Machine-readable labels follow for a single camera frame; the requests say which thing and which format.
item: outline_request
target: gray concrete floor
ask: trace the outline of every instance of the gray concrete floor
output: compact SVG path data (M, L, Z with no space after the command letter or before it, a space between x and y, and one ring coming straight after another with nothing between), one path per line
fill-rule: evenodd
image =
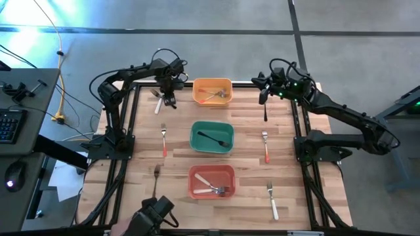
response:
M0 24L49 26L31 1L9 1ZM57 26L84 28L136 28L175 30L292 30L287 0L158 0L158 1L41 1ZM420 1L415 0L295 0L299 27L314 31L420 31ZM97 74L149 61L157 48L167 47L187 59L190 78L228 77L248 81L268 71L274 57L297 60L292 35L188 35L188 34L62 34L66 61L62 74L66 91L99 110L87 85ZM58 38L54 33L0 35L0 42L40 68L56 66ZM376 115L420 82L418 37L303 37L309 72L323 91L338 103ZM171 55L162 53L170 60ZM0 60L26 68L0 54ZM49 112L55 113L60 95L54 94ZM81 118L78 129L90 132L93 112L71 100ZM65 106L69 125L77 117ZM357 133L330 119L334 133ZM401 136L418 135L418 124L393 126ZM77 133L44 120L42 135L61 140ZM407 155L415 155L411 150ZM420 234L420 191L388 193L385 184L398 180L389 155L362 151L343 161L344 182L354 225L360 229ZM75 198L58 203L54 194L43 196L45 217L25 223L24 229L67 226Z

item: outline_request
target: fork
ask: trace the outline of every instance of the fork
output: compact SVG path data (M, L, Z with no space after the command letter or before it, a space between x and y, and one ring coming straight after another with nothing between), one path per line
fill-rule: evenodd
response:
M166 157L167 152L166 152L166 144L165 144L165 134L166 134L166 125L165 123L161 124L161 131L162 131L162 135L163 135L163 157Z
M271 208L273 209L273 217L275 220L278 220L276 202L274 202L274 198L273 198L273 185L271 184L271 181L267 183L267 191L270 194Z
M262 137L264 138L264 143L265 143L265 163L269 163L270 158L268 157L268 150L267 150L267 138L268 138L267 131L262 132Z

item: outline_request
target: computer mouse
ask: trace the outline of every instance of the computer mouse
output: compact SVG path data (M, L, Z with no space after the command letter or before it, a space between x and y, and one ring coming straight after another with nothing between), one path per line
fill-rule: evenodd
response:
M26 163L15 161L7 167L5 173L6 189L10 192L17 192L22 189L25 184Z

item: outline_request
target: orange handle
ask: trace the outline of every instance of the orange handle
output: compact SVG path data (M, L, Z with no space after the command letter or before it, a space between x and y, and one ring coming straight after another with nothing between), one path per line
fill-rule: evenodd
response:
M163 137L163 157L166 157L167 151L166 151L166 142L165 137Z
M265 163L270 163L270 158L268 157L267 144L265 144Z

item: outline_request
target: wooden table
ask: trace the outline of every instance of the wooden table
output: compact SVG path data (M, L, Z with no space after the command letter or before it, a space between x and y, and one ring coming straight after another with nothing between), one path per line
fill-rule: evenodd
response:
M162 106L159 115L155 115L158 99L149 88L142 88L140 92L133 131L136 144L125 177L120 220L131 217L141 208L141 201L152 196L154 168L160 164L157 197L165 195L175 204L173 213L181 229L310 229L301 166L296 162L293 150L295 129L290 101L270 97L267 102L268 122L264 122L263 106L258 104L258 89L235 88L234 98L225 108L199 107L192 99L191 88L176 91L175 95L178 109ZM313 129L331 132L327 116L310 114L309 117ZM200 153L190 148L190 128L194 122L203 120L222 121L234 126L235 141L231 153ZM166 158L162 156L161 123L167 126ZM102 113L98 132L103 134L105 126L106 118ZM264 162L263 130L268 132L269 164ZM193 165L202 164L234 167L237 187L232 198L194 200L188 196L188 170ZM103 196L109 165L110 161L98 161L87 173L79 202L79 220L85 219ZM326 199L343 221L351 225L339 169L331 163L319 163L319 166ZM266 190L269 180L274 186L278 221L273 220ZM113 204L114 198L111 198L107 221ZM318 222L321 222L318 201L314 204Z

